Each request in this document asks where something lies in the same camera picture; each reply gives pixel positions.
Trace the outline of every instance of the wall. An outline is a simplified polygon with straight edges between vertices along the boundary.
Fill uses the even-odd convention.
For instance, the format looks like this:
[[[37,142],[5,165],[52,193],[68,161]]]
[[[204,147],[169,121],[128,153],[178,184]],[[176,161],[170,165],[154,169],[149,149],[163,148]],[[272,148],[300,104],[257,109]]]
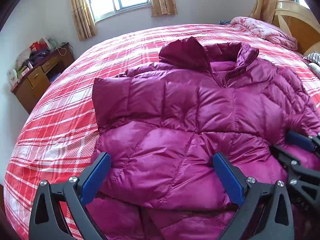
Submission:
[[[98,35],[79,41],[71,17],[69,0],[21,0],[0,32],[0,183],[15,140],[28,115],[9,92],[6,72],[14,68],[16,57],[42,36],[68,41],[79,57],[91,46],[124,33],[164,25],[187,23],[217,24],[235,16],[247,16],[255,0],[176,0],[178,15],[151,17],[150,8],[142,8],[112,16],[97,23]]]

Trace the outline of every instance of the bed sheet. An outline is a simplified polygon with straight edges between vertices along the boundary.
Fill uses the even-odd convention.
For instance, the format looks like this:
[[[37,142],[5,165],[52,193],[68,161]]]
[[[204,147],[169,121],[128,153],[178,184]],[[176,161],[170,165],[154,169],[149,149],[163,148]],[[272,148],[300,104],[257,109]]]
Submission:
[[[157,62],[164,44],[190,36],[202,45],[241,41],[259,48],[259,57],[292,68],[316,107],[320,106],[320,81],[299,56],[234,25],[167,26],[106,40],[82,54],[49,87],[17,139],[5,175],[4,200],[7,218],[22,239],[28,239],[39,182],[64,182],[90,163],[99,137],[91,100],[94,79]],[[62,209],[72,234],[81,239],[66,205]]]

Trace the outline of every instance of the headboard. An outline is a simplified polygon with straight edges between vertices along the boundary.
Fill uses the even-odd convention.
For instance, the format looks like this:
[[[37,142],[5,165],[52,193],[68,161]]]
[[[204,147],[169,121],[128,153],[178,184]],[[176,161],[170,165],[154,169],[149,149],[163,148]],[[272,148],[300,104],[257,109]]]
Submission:
[[[320,53],[320,24],[308,8],[293,1],[277,0],[272,24],[298,40],[301,54]]]

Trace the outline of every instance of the jacket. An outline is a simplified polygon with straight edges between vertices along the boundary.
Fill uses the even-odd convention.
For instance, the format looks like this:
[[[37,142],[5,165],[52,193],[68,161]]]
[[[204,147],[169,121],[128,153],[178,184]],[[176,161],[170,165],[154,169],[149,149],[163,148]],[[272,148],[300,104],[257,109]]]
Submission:
[[[95,80],[92,161],[108,152],[112,168],[87,209],[108,239],[217,239],[236,209],[214,172],[216,152],[264,183],[286,181],[271,144],[320,170],[315,155],[285,142],[287,130],[320,132],[315,106],[291,69],[258,54],[190,37],[165,45],[159,62]],[[305,219],[294,217],[301,235]]]

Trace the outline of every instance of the desk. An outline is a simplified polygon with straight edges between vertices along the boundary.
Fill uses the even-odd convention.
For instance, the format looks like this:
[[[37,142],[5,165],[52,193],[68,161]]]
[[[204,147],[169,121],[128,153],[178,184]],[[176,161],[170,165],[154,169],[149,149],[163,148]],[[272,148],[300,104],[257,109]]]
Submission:
[[[74,58],[69,44],[61,46],[31,69],[12,90],[24,109],[30,114],[57,74],[62,73]]]

